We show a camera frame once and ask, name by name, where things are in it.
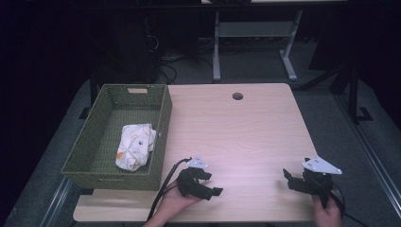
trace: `person's hand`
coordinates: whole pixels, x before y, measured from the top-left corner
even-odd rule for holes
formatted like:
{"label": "person's hand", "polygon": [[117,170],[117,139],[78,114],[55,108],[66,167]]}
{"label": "person's hand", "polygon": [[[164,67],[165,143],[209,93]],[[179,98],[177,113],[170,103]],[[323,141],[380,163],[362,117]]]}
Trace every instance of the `person's hand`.
{"label": "person's hand", "polygon": [[315,210],[315,223],[318,227],[341,227],[340,209],[336,202],[328,198],[324,209],[319,196],[312,196],[313,208]]}
{"label": "person's hand", "polygon": [[144,226],[163,226],[168,220],[180,214],[187,206],[198,201],[201,199],[191,195],[183,197],[178,190],[177,182],[174,181],[168,185],[156,213]]}

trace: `green wicker basket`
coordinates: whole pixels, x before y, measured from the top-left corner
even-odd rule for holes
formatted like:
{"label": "green wicker basket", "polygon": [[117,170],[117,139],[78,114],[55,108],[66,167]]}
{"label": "green wicker basket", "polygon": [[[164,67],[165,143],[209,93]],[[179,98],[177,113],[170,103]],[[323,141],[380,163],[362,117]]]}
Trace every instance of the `green wicker basket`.
{"label": "green wicker basket", "polygon": [[[165,159],[171,97],[166,85],[105,84],[61,174],[83,188],[157,191]],[[135,172],[116,166],[123,126],[150,123],[154,151]]]}

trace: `gray carpet floor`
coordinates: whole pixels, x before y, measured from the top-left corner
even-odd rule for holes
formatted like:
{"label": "gray carpet floor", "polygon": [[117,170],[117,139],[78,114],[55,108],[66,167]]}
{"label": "gray carpet floor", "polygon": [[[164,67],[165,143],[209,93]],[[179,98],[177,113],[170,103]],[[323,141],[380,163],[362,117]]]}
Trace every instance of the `gray carpet floor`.
{"label": "gray carpet floor", "polygon": [[[289,81],[278,50],[285,40],[249,41],[246,51],[234,55],[220,56],[220,83],[287,83],[297,87],[319,76],[321,71],[308,70],[316,44],[295,43],[290,59],[298,75],[297,81]],[[174,52],[167,53],[173,57]],[[176,84],[212,83],[211,53],[201,55],[202,61],[183,59],[168,65],[177,71]],[[168,76],[173,77],[170,68],[163,68]],[[401,218],[394,209],[382,183],[377,178],[368,159],[365,147],[360,143],[349,116],[344,113],[339,100],[345,100],[347,94],[334,96],[329,92],[332,79],[312,87],[304,92],[294,92],[315,148],[325,160],[342,169],[343,174],[335,176],[334,181],[342,190],[346,199],[346,212],[360,219],[369,226],[401,226]],[[156,83],[166,83],[159,77]],[[82,84],[75,99],[62,120],[57,132],[48,145],[42,160],[22,196],[15,204],[6,226],[141,226],[142,223],[74,223],[73,212],[79,195],[90,193],[72,184],[65,199],[61,200],[61,209],[52,213],[54,216],[48,225],[48,208],[52,205],[55,192],[62,182],[62,165],[77,139],[84,120],[78,119],[82,110],[90,106],[89,81]],[[395,127],[380,107],[375,93],[363,82],[359,83],[358,106],[367,108],[374,121],[360,122],[357,126],[376,151],[381,164],[385,167],[397,188],[401,186],[401,132]],[[277,227],[314,226],[313,222],[273,223]],[[359,226],[344,217],[343,226]],[[168,226],[207,226],[207,224],[168,224]],[[219,226],[265,226],[265,223],[221,223]]]}

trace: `floor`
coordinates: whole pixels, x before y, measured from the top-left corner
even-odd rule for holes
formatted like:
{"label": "floor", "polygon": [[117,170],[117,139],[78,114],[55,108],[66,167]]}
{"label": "floor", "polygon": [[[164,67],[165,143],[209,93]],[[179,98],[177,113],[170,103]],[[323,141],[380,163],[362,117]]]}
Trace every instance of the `floor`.
{"label": "floor", "polygon": [[[286,40],[247,40],[228,44],[228,51],[220,56],[219,83],[287,83],[299,87],[322,71],[308,70],[316,44],[297,42],[290,59],[298,75],[289,81],[279,58],[279,49]],[[166,61],[178,58],[174,51],[165,55]],[[213,82],[210,62],[212,54],[206,51],[201,59],[182,59],[163,66],[168,81],[175,84],[206,84]],[[374,121],[358,125],[350,121],[346,112],[347,92],[332,95],[332,78],[307,91],[293,92],[305,124],[318,154],[343,170],[334,181],[346,198],[346,212],[369,226],[401,226],[401,132],[378,104],[375,93],[359,82],[358,106],[365,107]],[[156,83],[166,83],[160,76]],[[89,81],[82,84],[65,118],[48,145],[22,196],[15,204],[6,226],[141,226],[142,223],[80,223],[74,222],[73,212],[78,197],[91,193],[66,181],[60,174],[65,159],[73,146],[84,120],[79,119],[84,108],[90,106]],[[358,226],[344,217],[343,226]],[[314,226],[313,222],[273,223],[277,227]],[[171,223],[168,226],[207,226],[206,223]],[[267,226],[266,223],[220,223],[219,226]]]}

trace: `hand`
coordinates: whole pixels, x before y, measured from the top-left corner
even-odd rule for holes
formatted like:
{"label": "hand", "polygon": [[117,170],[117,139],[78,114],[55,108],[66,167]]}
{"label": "hand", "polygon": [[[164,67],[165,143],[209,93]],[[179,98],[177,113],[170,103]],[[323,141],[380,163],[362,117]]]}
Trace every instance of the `hand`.
{"label": "hand", "polygon": [[163,226],[168,220],[180,214],[187,206],[198,201],[201,199],[191,195],[183,197],[178,190],[177,182],[174,181],[166,187],[166,193],[163,195],[156,213],[144,226]]}
{"label": "hand", "polygon": [[315,223],[318,227],[341,227],[340,209],[333,199],[328,198],[325,209],[319,196],[312,196],[312,201],[315,210]]}

